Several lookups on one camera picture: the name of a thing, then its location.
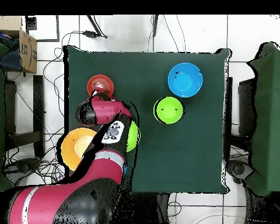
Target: black cable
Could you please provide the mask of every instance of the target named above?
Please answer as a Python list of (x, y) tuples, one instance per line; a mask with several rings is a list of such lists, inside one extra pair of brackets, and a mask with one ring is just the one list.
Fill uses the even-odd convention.
[(14, 154), (9, 158), (10, 162), (11, 162), (11, 159), (12, 159), (17, 153), (20, 152), (20, 149), (19, 149), (18, 147), (16, 147), (16, 149), (17, 149), (16, 153), (14, 153)]
[[(167, 21), (166, 21), (165, 15), (163, 15), (163, 16), (164, 16), (164, 20), (165, 20), (165, 22), (166, 22), (166, 25), (167, 25), (168, 31), (169, 31), (169, 33), (171, 34), (171, 31), (170, 31), (169, 26), (168, 26), (168, 24), (167, 24)], [(171, 37), (172, 37), (172, 39), (173, 39), (173, 41), (174, 41), (174, 43), (175, 43), (175, 46), (176, 46), (177, 51), (179, 52), (179, 48), (177, 47), (177, 44), (176, 44), (175, 39), (173, 38), (173, 35), (172, 35), (172, 34), (171, 34)]]
[(21, 74), (22, 74), (22, 71), (20, 72), (20, 74), (18, 74), (18, 76), (16, 76), (16, 78), (11, 79), (10, 81), (14, 81), (14, 80), (17, 79)]
[[(177, 21), (178, 21), (178, 25), (180, 25), (180, 21), (179, 21), (179, 18), (177, 17), (177, 15), (176, 15), (176, 19), (177, 19)], [(183, 33), (183, 37), (184, 37), (184, 31), (183, 31), (183, 29), (181, 28), (181, 25), (180, 25), (180, 29), (181, 29), (181, 32)], [(184, 51), (186, 51), (186, 40), (185, 40), (185, 38), (184, 38)]]
[(151, 40), (151, 35), (152, 35), (152, 32), (153, 32), (153, 30), (151, 31), (151, 33), (149, 34), (149, 38), (148, 38), (148, 45), (147, 45), (147, 52), (148, 52), (148, 49), (149, 49), (149, 42), (150, 42), (150, 40)]
[(48, 142), (49, 140), (51, 140), (52, 139), (52, 137), (54, 136), (54, 135), (56, 135), (60, 130), (62, 130), (64, 127), (61, 127), (58, 131), (56, 131), (48, 140), (46, 140), (46, 141), (44, 141), (44, 142)]
[(242, 157), (244, 157), (244, 155), (243, 154), (241, 154), (239, 151), (237, 151), (235, 148), (233, 148), (232, 146), (230, 146), (232, 149), (234, 149), (237, 153), (239, 153)]
[(99, 30), (100, 30), (100, 32), (101, 32), (101, 34), (103, 35), (102, 37), (104, 37), (104, 38), (106, 39), (106, 38), (107, 38), (107, 36), (106, 36), (106, 35), (104, 35), (104, 33), (102, 32), (102, 30), (101, 30), (100, 26), (97, 24), (95, 15), (93, 16), (93, 19), (94, 19), (94, 22), (96, 23), (96, 26), (99, 28)]
[[(70, 42), (70, 40), (71, 40), (71, 35), (72, 35), (72, 34), (81, 34), (81, 33), (82, 33), (82, 32), (80, 32), (80, 31), (72, 31), (71, 33), (67, 33), (65, 36), (67, 36), (67, 35), (70, 34), (70, 37), (69, 37), (69, 39), (68, 39), (68, 45), (69, 45), (69, 42)], [(44, 78), (54, 86), (54, 91), (55, 91), (56, 96), (57, 96), (59, 99), (61, 99), (63, 102), (64, 102), (64, 99), (62, 99), (62, 98), (60, 97), (60, 95), (59, 95), (59, 90), (58, 90), (58, 88), (56, 87), (55, 82), (53, 83), (52, 81), (50, 81), (50, 80), (45, 76), (44, 71), (46, 70), (46, 67), (47, 67), (50, 63), (52, 63), (52, 62), (54, 62), (54, 61), (56, 61), (56, 60), (60, 60), (60, 61), (62, 60), (62, 59), (59, 59), (59, 57), (62, 55), (62, 52), (63, 52), (63, 39), (65, 38), (65, 36), (64, 36), (64, 37), (62, 38), (62, 40), (61, 40), (61, 48), (55, 47), (55, 49), (54, 49), (54, 54), (55, 54), (56, 58), (53, 59), (53, 60), (51, 60), (49, 63), (47, 63), (47, 65), (46, 65), (46, 66), (44, 67), (44, 69), (43, 69), (43, 76), (44, 76)], [(56, 50), (56, 49), (60, 49), (60, 50), (61, 50), (61, 53), (60, 53), (59, 56), (57, 56), (56, 53), (55, 53), (55, 50)]]

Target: table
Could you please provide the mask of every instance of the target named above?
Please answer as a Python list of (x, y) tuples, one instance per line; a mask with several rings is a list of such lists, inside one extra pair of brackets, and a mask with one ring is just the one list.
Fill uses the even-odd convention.
[[(97, 74), (114, 83), (114, 96), (133, 102), (139, 112), (141, 140), (136, 166), (135, 150), (127, 154), (132, 191), (143, 193), (226, 193), (222, 185), (222, 126), (225, 60), (228, 49), (216, 54), (174, 52), (84, 52), (64, 47), (65, 132), (81, 127), (75, 119), (78, 104), (89, 97), (86, 85)], [(195, 64), (204, 77), (201, 90), (191, 98), (179, 98), (185, 116), (163, 125), (153, 116), (153, 105), (173, 96), (167, 85), (170, 70), (178, 63)]]

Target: floor tile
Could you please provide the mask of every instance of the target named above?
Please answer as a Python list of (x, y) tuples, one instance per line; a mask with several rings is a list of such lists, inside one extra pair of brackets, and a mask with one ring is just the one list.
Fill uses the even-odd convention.
[[(80, 37), (84, 51), (147, 51), (148, 37), (152, 30), (151, 15), (95, 16), (101, 30), (108, 38)], [(82, 32), (95, 31), (86, 15), (80, 16)]]
[(226, 173), (225, 180), (230, 191), (224, 195), (224, 206), (246, 206), (244, 187), (236, 184), (228, 173)]
[[(222, 224), (222, 207), (177, 207), (176, 217), (169, 217), (170, 224)], [(168, 215), (174, 214), (174, 207), (168, 208)]]
[[(246, 63), (229, 63), (229, 77), (233, 78), (232, 86), (232, 123), (239, 124), (239, 83), (254, 78), (253, 70)], [(232, 125), (232, 133), (238, 134), (239, 126)]]
[(246, 207), (224, 207), (224, 224), (244, 224)]
[[(45, 127), (49, 133), (53, 134), (64, 127), (64, 117), (62, 116), (62, 114), (64, 115), (64, 102), (61, 100), (64, 100), (64, 76), (62, 75), (64, 73), (64, 63), (52, 62), (48, 64), (48, 62), (39, 61), (37, 64), (37, 75), (42, 75), (43, 71), (47, 78), (44, 78)], [(55, 81), (55, 85), (61, 98), (59, 105), (62, 114), (58, 107), (58, 96), (56, 95), (58, 91), (54, 89), (54, 85), (52, 84), (56, 78), (58, 79)], [(64, 133), (64, 129), (58, 131), (58, 133)]]
[(178, 193), (177, 202), (180, 205), (210, 205), (222, 206), (223, 195), (221, 194), (201, 194), (201, 193)]
[(228, 15), (231, 61), (254, 59), (259, 46), (269, 41), (280, 46), (280, 15)]
[[(50, 18), (47, 19), (47, 24), (50, 26)], [(62, 45), (67, 45), (69, 37), (71, 37), (69, 44), (79, 47), (79, 35), (78, 34), (66, 34), (72, 31), (79, 31), (79, 16), (78, 15), (59, 15), (59, 42), (38, 42), (37, 43), (37, 60), (54, 60), (56, 56), (54, 55), (54, 49), (61, 48)], [(61, 50), (55, 51), (57, 55), (60, 55)]]

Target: cable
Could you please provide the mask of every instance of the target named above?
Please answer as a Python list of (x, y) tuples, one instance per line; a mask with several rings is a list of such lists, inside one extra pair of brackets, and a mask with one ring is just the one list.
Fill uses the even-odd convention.
[(53, 135), (52, 135), (52, 137), (54, 136), (54, 135), (56, 135), (60, 130), (62, 130), (64, 127), (61, 127), (58, 131), (56, 131)]
[(16, 88), (14, 85), (12, 85), (12, 86), (15, 88), (16, 92), (17, 92), (17, 93), (19, 94), (19, 96), (22, 98), (22, 100), (24, 101), (25, 105), (30, 109), (30, 111), (34, 114), (34, 116), (35, 116), (35, 117), (39, 120), (39, 122), (43, 125), (43, 127), (44, 127), (44, 129), (47, 131), (49, 137), (51, 137), (51, 135), (50, 135), (48, 129), (46, 128), (46, 126), (44, 125), (44, 123), (38, 118), (38, 116), (37, 116), (37, 115), (33, 112), (33, 110), (28, 106), (28, 104), (25, 102), (24, 98), (23, 98), (22, 95), (19, 93), (19, 91), (17, 90), (17, 88)]
[[(177, 21), (178, 21), (178, 23), (179, 23), (179, 25), (180, 25), (180, 21), (179, 21), (179, 18), (177, 17), (177, 15), (176, 15), (176, 19), (177, 19)], [(180, 29), (181, 29), (181, 32), (183, 33), (183, 37), (184, 37), (184, 31), (183, 31), (183, 29), (181, 28), (181, 25), (180, 25)], [(186, 51), (186, 40), (185, 40), (185, 38), (184, 38), (184, 51)]]
[[(165, 22), (166, 22), (166, 25), (167, 25), (168, 31), (169, 31), (169, 33), (171, 34), (171, 31), (170, 31), (169, 26), (168, 26), (168, 24), (167, 24), (167, 21), (166, 21), (165, 15), (163, 15), (163, 16), (164, 16), (164, 20), (165, 20)], [(172, 39), (173, 39), (173, 41), (174, 41), (174, 43), (175, 43), (175, 46), (176, 46), (177, 51), (179, 52), (179, 48), (177, 47), (177, 44), (176, 44), (175, 39), (173, 38), (173, 35), (172, 35), (172, 34), (171, 34), (171, 37), (172, 37)]]
[(9, 158), (10, 163), (12, 163), (11, 159), (12, 159), (17, 153), (20, 152), (20, 149), (19, 149), (18, 147), (16, 147), (16, 149), (18, 149), (18, 150), (16, 151), (16, 153), (14, 153), (14, 154)]
[[(70, 40), (71, 40), (71, 35), (72, 34), (79, 34), (79, 33), (81, 33), (80, 31), (72, 31), (72, 32), (70, 32), (70, 33), (67, 33), (65, 36), (67, 36), (67, 35), (70, 35), (70, 37), (69, 37), (69, 40), (68, 40), (68, 45), (69, 45), (69, 42), (70, 42)], [(55, 56), (56, 56), (56, 58), (54, 59), (54, 60), (52, 60), (52, 61), (50, 61), (45, 67), (44, 67), (44, 69), (43, 69), (43, 76), (44, 76), (44, 78), (47, 80), (47, 81), (49, 81), (52, 85), (54, 85), (54, 91), (55, 91), (55, 94), (57, 95), (57, 97), (58, 97), (58, 108), (59, 108), (59, 112), (62, 114), (62, 116), (64, 117), (64, 115), (63, 115), (63, 113), (61, 112), (61, 109), (60, 109), (60, 99), (64, 102), (64, 100), (60, 97), (60, 94), (59, 94), (59, 90), (58, 90), (58, 88), (56, 87), (56, 85), (55, 85), (55, 82), (56, 82), (56, 80), (58, 79), (58, 78), (60, 78), (62, 75), (64, 75), (64, 74), (62, 74), (62, 75), (60, 75), (59, 77), (57, 77), (55, 80), (54, 80), (54, 83), (52, 83), (52, 81), (50, 81), (46, 76), (45, 76), (45, 69), (46, 69), (46, 67), (51, 63), (51, 62), (53, 62), (53, 61), (55, 61), (55, 60), (62, 60), (62, 59), (60, 59), (59, 57), (62, 55), (62, 52), (63, 52), (63, 40), (64, 40), (64, 38), (65, 38), (65, 36), (62, 38), (62, 40), (61, 40), (61, 48), (55, 48), (54, 49), (54, 54), (55, 54)], [(56, 54), (56, 50), (57, 49), (60, 49), (61, 50), (61, 53), (60, 53), (60, 55), (57, 55)], [(24, 98), (22, 97), (22, 95), (18, 92), (18, 90), (17, 90), (17, 88), (13, 85), (13, 87), (15, 88), (15, 90), (17, 91), (17, 93), (19, 94), (19, 96), (22, 98), (22, 100), (24, 101), (24, 103), (25, 103), (25, 105), (29, 108), (29, 110), (34, 114), (34, 112), (33, 112), (33, 110), (29, 107), (29, 105), (26, 103), (26, 101), (24, 100)], [(42, 122), (42, 121), (40, 121), (40, 119), (38, 118), (38, 116), (36, 116), (37, 117), (37, 119), (39, 120), (39, 122), (41, 122), (41, 124), (43, 125), (43, 127), (44, 127), (44, 129), (47, 131), (47, 134), (49, 135), (49, 140), (47, 140), (47, 141), (45, 141), (45, 142), (48, 142), (48, 141), (51, 141), (52, 142), (52, 147), (51, 148), (49, 148), (46, 152), (45, 152), (45, 154), (44, 154), (44, 156), (40, 159), (40, 163), (38, 164), (38, 168), (37, 168), (37, 172), (35, 172), (36, 174), (38, 174), (39, 176), (41, 176), (41, 178), (43, 179), (43, 181), (44, 181), (44, 183), (46, 184), (46, 181), (45, 181), (45, 179), (43, 178), (43, 177), (50, 177), (51, 179), (52, 179), (52, 181), (54, 181), (54, 182), (57, 182), (58, 181), (58, 179), (55, 177), (53, 177), (54, 175), (57, 175), (58, 176), (58, 178), (60, 178), (60, 177), (62, 177), (62, 176), (64, 176), (64, 173), (59, 169), (59, 167), (57, 166), (57, 165), (59, 165), (59, 166), (61, 166), (58, 162), (57, 163), (53, 163), (53, 161), (57, 161), (57, 159), (56, 159), (56, 150), (55, 150), (55, 145), (54, 145), (54, 143), (53, 143), (53, 140), (52, 140), (52, 137), (57, 133), (57, 132), (59, 132), (61, 129), (63, 129), (63, 127), (62, 128), (60, 128), (56, 133), (54, 133), (53, 135), (50, 135), (50, 133), (48, 132), (48, 130), (47, 130), (47, 128), (45, 127), (45, 125), (44, 125), (44, 123)], [(11, 163), (13, 163), (13, 161), (17, 161), (16, 159), (13, 159), (13, 157), (17, 154), (17, 153), (19, 153), (19, 148), (17, 147), (17, 152), (15, 153), (15, 154), (13, 154), (10, 158), (8, 158), (7, 159), (7, 161), (8, 161), (8, 163), (9, 162), (11, 162)], [(50, 161), (50, 162), (48, 162), (48, 161), (45, 161), (44, 160), (44, 157), (47, 155), (47, 153), (48, 152), (50, 152), (51, 150), (54, 150), (55, 152), (55, 159), (53, 159), (52, 161)], [(48, 167), (48, 171), (51, 169), (51, 166), (53, 166), (53, 171), (52, 171), (52, 173), (47, 173), (47, 174), (43, 174), (42, 172), (43, 172), (43, 170), (45, 169), (45, 168), (47, 168)]]
[(242, 157), (244, 157), (244, 155), (243, 154), (241, 154), (239, 151), (237, 151), (235, 148), (233, 148), (232, 146), (230, 146), (232, 149), (234, 149), (237, 153), (239, 153), (240, 154), (240, 156), (242, 156)]
[(18, 74), (18, 76), (16, 76), (14, 79), (11, 79), (10, 81), (14, 81), (14, 80), (17, 79), (21, 74), (22, 74), (22, 71), (20, 72), (20, 74)]
[(101, 30), (100, 26), (97, 24), (95, 15), (93, 16), (93, 19), (94, 19), (94, 22), (96, 23), (96, 26), (99, 28), (100, 32), (102, 33), (102, 35), (103, 35), (102, 37), (104, 37), (104, 38), (106, 39), (106, 38), (107, 38), (107, 36), (106, 36), (106, 35), (104, 35), (104, 33), (102, 32), (102, 30)]
[(151, 40), (150, 37), (151, 37), (151, 35), (152, 35), (152, 32), (153, 32), (153, 30), (152, 30), (151, 33), (149, 34), (147, 52), (148, 52), (148, 49), (149, 49), (149, 42), (150, 42), (150, 40)]

